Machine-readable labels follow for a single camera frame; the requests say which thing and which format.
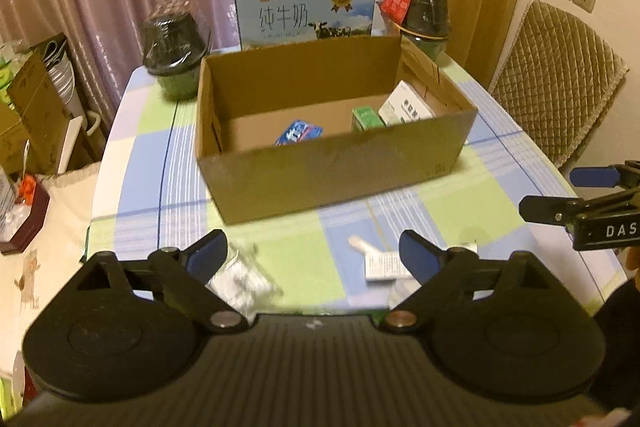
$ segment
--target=plastic bag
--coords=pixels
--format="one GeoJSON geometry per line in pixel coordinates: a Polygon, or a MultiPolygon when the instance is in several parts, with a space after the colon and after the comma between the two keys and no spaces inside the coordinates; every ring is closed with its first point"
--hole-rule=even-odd
{"type": "Polygon", "coordinates": [[[225,264],[207,283],[209,290],[249,321],[281,293],[254,255],[255,245],[251,243],[229,243],[225,264]]]}
{"type": "Polygon", "coordinates": [[[4,68],[12,60],[18,58],[19,54],[27,51],[22,40],[5,42],[0,44],[0,68],[4,68]]]}
{"type": "Polygon", "coordinates": [[[25,203],[14,204],[13,208],[9,210],[0,223],[0,242],[11,241],[14,234],[27,220],[31,213],[31,207],[25,203]]]}

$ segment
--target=open cardboard box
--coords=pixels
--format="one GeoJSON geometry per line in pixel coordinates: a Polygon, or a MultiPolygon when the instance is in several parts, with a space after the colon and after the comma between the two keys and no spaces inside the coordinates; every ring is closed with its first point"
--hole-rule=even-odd
{"type": "Polygon", "coordinates": [[[227,224],[352,200],[447,174],[477,109],[400,37],[325,39],[202,61],[196,158],[227,224]],[[351,132],[351,111],[378,110],[400,80],[437,118],[351,132]],[[275,147],[294,120],[315,140],[275,147]]]}

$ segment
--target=white box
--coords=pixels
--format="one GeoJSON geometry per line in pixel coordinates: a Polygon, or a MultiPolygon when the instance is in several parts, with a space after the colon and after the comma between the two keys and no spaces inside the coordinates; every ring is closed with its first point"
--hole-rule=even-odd
{"type": "Polygon", "coordinates": [[[376,0],[236,0],[243,50],[371,35],[376,0]]]}
{"type": "Polygon", "coordinates": [[[364,277],[367,281],[390,281],[412,279],[397,251],[381,252],[379,255],[367,255],[364,262],[364,277]]]}
{"type": "Polygon", "coordinates": [[[435,113],[415,92],[415,89],[401,80],[391,92],[389,98],[378,111],[380,118],[387,127],[399,123],[433,118],[435,113]]]}

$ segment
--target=cow illustration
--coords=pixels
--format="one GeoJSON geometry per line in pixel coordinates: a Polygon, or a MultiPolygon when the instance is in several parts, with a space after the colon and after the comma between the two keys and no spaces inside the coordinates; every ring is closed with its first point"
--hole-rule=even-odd
{"type": "Polygon", "coordinates": [[[341,28],[328,28],[327,22],[310,22],[308,26],[314,29],[317,39],[327,39],[329,37],[348,37],[351,35],[351,28],[344,26],[341,28]]]}

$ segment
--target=orange tag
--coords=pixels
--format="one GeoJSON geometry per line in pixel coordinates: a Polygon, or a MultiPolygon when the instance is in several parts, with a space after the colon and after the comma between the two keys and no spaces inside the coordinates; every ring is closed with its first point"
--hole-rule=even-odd
{"type": "Polygon", "coordinates": [[[24,199],[24,202],[31,206],[33,204],[33,195],[36,192],[36,178],[30,174],[26,174],[18,187],[18,197],[24,199]]]}

